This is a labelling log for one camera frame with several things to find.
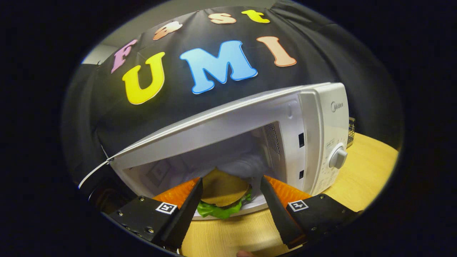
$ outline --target white microwave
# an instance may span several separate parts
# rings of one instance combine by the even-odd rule
[[[242,215],[268,207],[260,191],[263,174],[311,195],[330,187],[347,156],[348,123],[343,84],[294,86],[245,97],[176,122],[105,164],[132,191],[146,197],[218,167],[252,185],[252,201],[232,216]],[[196,211],[193,219],[214,217],[203,218]]]

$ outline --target wire basket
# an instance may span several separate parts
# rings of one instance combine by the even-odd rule
[[[349,117],[349,134],[348,134],[348,137],[347,137],[347,146],[346,146],[346,148],[351,146],[352,143],[354,142],[354,136],[356,134],[355,123],[356,123],[356,119]]]

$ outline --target letter m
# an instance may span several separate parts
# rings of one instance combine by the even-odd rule
[[[201,94],[214,87],[214,81],[208,80],[205,71],[222,84],[227,82],[229,65],[232,67],[230,77],[233,80],[244,80],[257,75],[241,50],[243,43],[238,40],[223,42],[219,48],[219,56],[214,57],[201,48],[195,48],[181,54],[180,59],[186,60],[191,69],[195,85],[194,94]]]

